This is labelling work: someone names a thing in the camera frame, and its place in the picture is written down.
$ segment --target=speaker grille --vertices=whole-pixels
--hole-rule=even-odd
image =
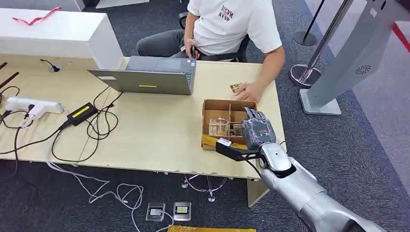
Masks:
[[[356,75],[363,75],[368,73],[371,70],[371,65],[370,64],[364,64],[362,66],[357,67],[356,71],[354,73]]]

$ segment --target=gray pants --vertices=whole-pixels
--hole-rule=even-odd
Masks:
[[[169,30],[141,39],[137,43],[137,51],[142,57],[188,58],[185,51],[181,52],[183,46],[184,30]]]

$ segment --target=wooden table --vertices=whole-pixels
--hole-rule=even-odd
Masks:
[[[192,96],[124,93],[115,102],[115,107],[110,109],[119,118],[118,127],[107,139],[100,142],[92,158],[79,165],[246,178],[248,179],[248,204],[252,206],[268,192],[268,189],[262,181],[250,180],[259,179],[259,176],[246,162],[235,162],[215,151],[202,150],[202,104],[205,99],[232,99],[234,95],[229,85],[241,81],[254,81],[260,68],[260,64],[198,61]],[[48,74],[49,77],[46,76],[40,77],[36,74],[35,78],[44,80],[57,75],[52,73]],[[72,79],[64,82],[63,86],[61,85],[63,80],[48,83],[50,87],[60,85],[56,91],[49,93],[41,88],[42,83],[32,80],[30,84],[37,83],[38,90],[24,87],[26,92],[22,89],[21,94],[31,98],[60,101],[72,111],[87,101],[92,101],[104,88],[104,84],[97,78],[81,71],[76,71],[76,75],[70,74],[65,77],[61,75],[61,78]],[[18,85],[20,82],[17,81],[28,81],[26,79],[29,78],[25,75],[19,76],[19,80],[16,79],[12,84]],[[85,91],[85,88],[91,88],[92,91]],[[101,97],[99,103],[107,106],[118,94],[110,89],[106,99]],[[278,140],[284,141],[274,83],[266,90],[262,101],[258,104],[258,109],[270,119]],[[46,132],[42,132],[44,135],[50,134],[63,121],[62,116],[59,115],[44,117],[38,122],[38,127],[44,125],[42,127],[49,128]],[[91,154],[95,141],[87,141],[85,127],[86,124],[83,124],[79,128],[67,129],[58,144],[60,156],[71,159],[75,157],[79,160]],[[1,131],[4,133],[3,127],[0,127],[0,135]],[[1,151],[11,148],[12,140],[10,138],[7,142],[0,143]],[[20,144],[28,141],[21,139]],[[78,147],[68,148],[75,141],[78,141]],[[33,152],[42,148],[44,145],[30,147],[27,149],[32,151],[29,154],[22,151],[21,159],[43,161],[39,155],[43,153],[42,151]],[[13,159],[13,155],[9,154],[6,158]]]
[[[49,65],[40,62],[39,57],[0,55],[0,63],[7,61],[8,64],[0,70],[0,83],[15,72],[20,72],[7,86],[14,85],[20,88],[19,97],[39,100],[49,100],[62,103],[69,112],[78,109],[87,102],[92,102],[106,85],[87,72],[88,67],[95,67],[92,59],[50,58],[52,63],[65,64],[60,72],[49,72]],[[14,89],[7,90],[5,97],[14,96]],[[97,99],[96,104],[102,106],[108,93]],[[0,106],[4,112],[6,99]],[[6,117],[8,126],[18,126],[24,114],[14,114]],[[21,130],[18,145],[35,142],[51,135],[65,120],[65,114],[46,113],[32,126]],[[60,137],[56,153],[63,159],[79,160],[84,146],[88,141],[85,123],[71,127],[63,132]],[[0,151],[13,150],[15,130],[7,129],[3,124],[0,126]],[[18,151],[19,159],[27,161],[45,161],[44,151],[49,142],[32,145]],[[0,155],[0,159],[15,159],[14,153]]]

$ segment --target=small card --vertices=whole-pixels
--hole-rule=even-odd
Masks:
[[[245,82],[241,82],[241,83],[237,83],[237,84],[231,85],[232,92],[235,93],[235,90],[237,90],[237,89],[239,88],[239,86],[240,86],[241,84],[244,84],[244,83],[245,83]]]
[[[151,209],[151,211],[149,212],[150,215],[156,215],[159,216],[162,214],[162,210],[160,209]]]
[[[227,140],[227,139],[224,139],[224,138],[218,139],[218,143],[223,144],[223,145],[225,145],[225,146],[231,146],[231,144],[232,144],[231,141],[229,141],[229,140]]]
[[[234,135],[242,135],[243,126],[242,124],[234,124]]]
[[[188,207],[177,207],[176,212],[180,214],[186,214],[188,212]]]
[[[218,119],[209,119],[209,135],[213,136],[228,136],[229,123],[226,119],[219,117]]]

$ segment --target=laptop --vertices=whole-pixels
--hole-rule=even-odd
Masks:
[[[88,71],[118,92],[192,95],[196,60],[187,58],[130,58],[126,70]]]

